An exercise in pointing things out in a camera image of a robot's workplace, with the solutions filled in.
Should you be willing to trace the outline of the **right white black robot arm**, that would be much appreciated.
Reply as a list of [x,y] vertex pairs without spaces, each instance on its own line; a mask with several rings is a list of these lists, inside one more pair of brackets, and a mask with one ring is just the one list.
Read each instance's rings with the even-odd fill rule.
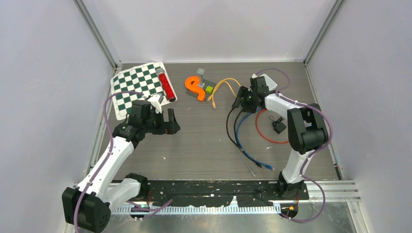
[[232,105],[245,113],[255,113],[259,107],[275,112],[287,120],[288,141],[292,148],[285,168],[275,186],[282,199],[297,196],[303,188],[305,171],[315,153],[329,143],[326,125],[329,123],[320,106],[304,104],[287,98],[267,85],[266,75],[250,78],[250,87],[241,86]]

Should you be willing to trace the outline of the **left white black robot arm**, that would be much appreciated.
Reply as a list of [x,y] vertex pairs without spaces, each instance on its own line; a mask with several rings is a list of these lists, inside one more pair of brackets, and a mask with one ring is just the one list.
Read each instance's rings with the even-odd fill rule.
[[115,187],[109,186],[146,134],[175,134],[180,130],[174,109],[168,109],[167,114],[168,121],[165,121],[161,106],[150,101],[136,100],[132,103],[131,112],[114,128],[95,167],[75,188],[64,190],[62,204],[66,223],[77,230],[83,228],[100,233],[108,225],[113,211],[132,198],[143,201],[148,197],[148,179],[135,173],[125,176]]

